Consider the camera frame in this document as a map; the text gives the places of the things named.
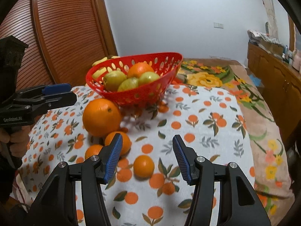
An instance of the white wall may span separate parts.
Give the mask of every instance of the white wall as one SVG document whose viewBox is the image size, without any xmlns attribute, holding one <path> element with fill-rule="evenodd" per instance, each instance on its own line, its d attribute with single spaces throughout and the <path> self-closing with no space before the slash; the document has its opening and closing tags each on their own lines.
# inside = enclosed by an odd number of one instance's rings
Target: white wall
<svg viewBox="0 0 301 226">
<path fill-rule="evenodd" d="M 275 8 L 275 18 L 278 26 L 279 41 L 285 45 L 290 45 L 290 27 L 288 24 L 288 15 L 284 7 L 278 2 L 273 0 Z"/>
<path fill-rule="evenodd" d="M 262 0 L 105 0 L 120 56 L 177 51 L 190 58 L 241 63 L 247 30 L 265 32 Z M 224 29 L 213 28 L 213 22 Z"/>
</svg>

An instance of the wooden wardrobe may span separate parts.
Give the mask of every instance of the wooden wardrobe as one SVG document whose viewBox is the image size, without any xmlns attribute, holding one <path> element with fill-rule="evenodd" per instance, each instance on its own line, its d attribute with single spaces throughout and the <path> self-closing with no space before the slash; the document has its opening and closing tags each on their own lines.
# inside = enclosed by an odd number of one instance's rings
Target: wooden wardrobe
<svg viewBox="0 0 301 226">
<path fill-rule="evenodd" d="M 27 43 L 17 89 L 85 84 L 93 62 L 108 56 L 95 0 L 19 0 L 0 26 L 0 38 Z"/>
</svg>

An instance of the red plastic fruit basket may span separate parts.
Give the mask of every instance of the red plastic fruit basket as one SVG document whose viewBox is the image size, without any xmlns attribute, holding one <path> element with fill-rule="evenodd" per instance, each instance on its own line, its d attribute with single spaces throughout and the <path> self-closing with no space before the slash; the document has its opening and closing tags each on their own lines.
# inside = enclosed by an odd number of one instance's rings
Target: red plastic fruit basket
<svg viewBox="0 0 301 226">
<path fill-rule="evenodd" d="M 99 95 L 119 106 L 146 107 L 163 97 L 166 88 L 177 75 L 182 61 L 183 56 L 179 53 L 152 53 L 109 59 L 92 67 L 86 75 L 86 82 Z M 123 92 L 108 92 L 104 89 L 102 81 L 108 72 L 120 70 L 127 74 L 129 69 L 138 62 L 149 64 L 160 79 Z M 94 80 L 92 75 L 99 69 L 105 71 Z"/>
</svg>

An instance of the hand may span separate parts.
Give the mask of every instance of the hand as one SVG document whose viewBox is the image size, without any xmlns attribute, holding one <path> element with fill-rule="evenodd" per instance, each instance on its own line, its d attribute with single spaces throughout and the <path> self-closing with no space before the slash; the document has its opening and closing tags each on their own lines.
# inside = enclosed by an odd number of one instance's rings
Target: hand
<svg viewBox="0 0 301 226">
<path fill-rule="evenodd" d="M 8 143 L 9 141 L 13 144 L 10 146 L 11 154 L 15 157 L 23 157 L 27 151 L 27 144 L 29 138 L 30 126 L 23 126 L 20 131 L 17 131 L 9 135 L 4 129 L 0 128 L 0 141 Z"/>
</svg>

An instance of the table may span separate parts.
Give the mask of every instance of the table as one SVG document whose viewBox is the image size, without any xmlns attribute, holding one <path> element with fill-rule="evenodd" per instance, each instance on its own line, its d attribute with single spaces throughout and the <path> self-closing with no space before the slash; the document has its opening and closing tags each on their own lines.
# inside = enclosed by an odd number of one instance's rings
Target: table
<svg viewBox="0 0 301 226">
<path fill-rule="evenodd" d="M 77 103 L 49 111 L 30 134 L 28 152 L 23 158 L 21 177 L 34 199 L 49 174 L 60 161 L 82 162 L 86 149 L 99 138 L 82 125 L 82 113 L 89 101 L 99 96 L 89 87 L 76 87 Z M 183 181 L 172 149 L 172 138 L 180 134 L 187 146 L 214 163 L 236 162 L 251 184 L 253 157 L 250 140 L 236 98 L 224 89 L 171 85 L 158 106 L 143 111 L 127 111 L 121 123 L 128 130 L 132 147 L 118 163 L 109 185 L 102 185 L 106 209 L 112 225 L 182 226 L 192 201 L 194 186 Z M 74 145 L 77 139 L 82 146 Z M 151 179 L 138 180 L 132 164 L 147 154 L 155 163 Z M 211 225 L 216 225 L 219 185 L 215 184 Z M 80 182 L 76 184 L 79 225 L 85 225 Z"/>
</svg>

